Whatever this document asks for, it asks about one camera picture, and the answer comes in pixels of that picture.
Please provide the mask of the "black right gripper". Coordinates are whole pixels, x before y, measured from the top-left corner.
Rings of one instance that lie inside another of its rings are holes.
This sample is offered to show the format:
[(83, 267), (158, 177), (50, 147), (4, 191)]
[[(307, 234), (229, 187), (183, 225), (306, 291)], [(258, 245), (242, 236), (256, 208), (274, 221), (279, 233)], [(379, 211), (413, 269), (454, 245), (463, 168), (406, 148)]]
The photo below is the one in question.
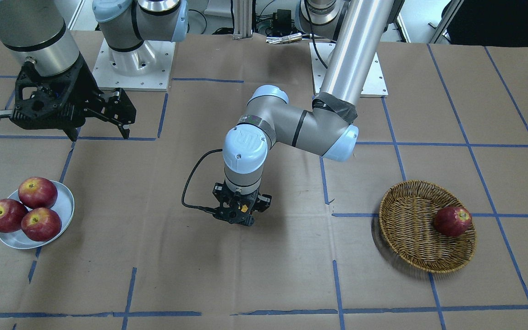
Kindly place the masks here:
[(82, 54), (67, 70), (44, 77), (36, 60), (26, 58), (15, 83), (15, 106), (10, 121), (27, 130), (59, 129), (76, 141), (76, 129), (88, 117), (116, 125), (122, 138), (130, 136), (136, 107), (123, 88), (103, 93)]

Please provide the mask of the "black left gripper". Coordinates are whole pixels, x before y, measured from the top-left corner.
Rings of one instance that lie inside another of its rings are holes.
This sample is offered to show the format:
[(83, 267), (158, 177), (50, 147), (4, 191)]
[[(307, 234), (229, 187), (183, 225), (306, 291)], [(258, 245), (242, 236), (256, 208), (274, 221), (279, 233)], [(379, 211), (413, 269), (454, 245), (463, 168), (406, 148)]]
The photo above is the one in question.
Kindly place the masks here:
[(266, 211), (272, 202), (271, 195), (260, 194), (258, 189), (249, 194), (241, 194), (239, 191), (233, 192), (220, 182), (216, 182), (212, 193), (220, 203), (212, 211), (213, 217), (229, 224), (246, 227), (251, 227), (255, 223), (253, 212)]

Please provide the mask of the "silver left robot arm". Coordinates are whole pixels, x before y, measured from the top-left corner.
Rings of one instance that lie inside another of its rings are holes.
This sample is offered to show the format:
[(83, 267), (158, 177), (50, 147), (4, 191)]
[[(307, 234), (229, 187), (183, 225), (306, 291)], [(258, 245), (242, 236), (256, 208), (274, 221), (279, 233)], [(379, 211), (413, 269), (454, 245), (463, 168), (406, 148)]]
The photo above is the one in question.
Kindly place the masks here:
[(218, 207), (203, 211), (230, 224), (251, 226), (253, 213), (265, 211), (271, 196), (260, 194), (264, 163), (270, 149), (283, 143), (327, 159), (346, 161), (359, 129), (356, 104), (364, 89), (391, 0), (350, 0), (312, 109), (289, 104), (280, 88), (266, 84), (255, 90), (237, 125), (221, 149), (225, 180), (212, 192)]

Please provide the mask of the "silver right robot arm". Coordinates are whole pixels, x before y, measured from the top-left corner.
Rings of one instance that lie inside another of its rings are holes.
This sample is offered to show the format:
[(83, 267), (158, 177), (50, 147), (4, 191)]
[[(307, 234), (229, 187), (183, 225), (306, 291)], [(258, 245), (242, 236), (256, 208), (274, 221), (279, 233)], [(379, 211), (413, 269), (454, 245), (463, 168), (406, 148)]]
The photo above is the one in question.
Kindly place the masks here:
[[(92, 9), (122, 75), (155, 67), (151, 41), (180, 42), (187, 33), (185, 0), (95, 0)], [(78, 128), (96, 117), (129, 138), (134, 104), (123, 88), (101, 91), (52, 0), (0, 0), (0, 41), (21, 64), (15, 106), (0, 118), (26, 130), (62, 130), (76, 141)]]

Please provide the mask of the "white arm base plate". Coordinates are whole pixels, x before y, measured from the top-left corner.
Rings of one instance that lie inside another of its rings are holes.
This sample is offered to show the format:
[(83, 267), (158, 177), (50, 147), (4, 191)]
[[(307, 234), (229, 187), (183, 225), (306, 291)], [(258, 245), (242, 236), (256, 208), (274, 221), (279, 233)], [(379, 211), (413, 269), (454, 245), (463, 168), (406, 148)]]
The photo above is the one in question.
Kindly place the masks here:
[[(312, 42), (309, 44), (312, 64), (313, 91), (315, 94), (320, 92), (320, 87), (325, 79), (326, 73), (326, 69), (320, 59), (323, 59), (323, 62), (326, 65), (329, 65), (335, 52), (335, 47), (335, 43), (316, 43), (316, 46), (314, 46)], [(388, 87), (385, 82), (380, 60), (378, 54), (375, 54), (371, 66), (369, 67), (369, 72), (361, 90), (360, 97), (382, 98), (387, 97), (388, 95)]]
[(176, 43), (146, 40), (140, 48), (117, 52), (106, 40), (92, 69), (101, 90), (167, 92)]

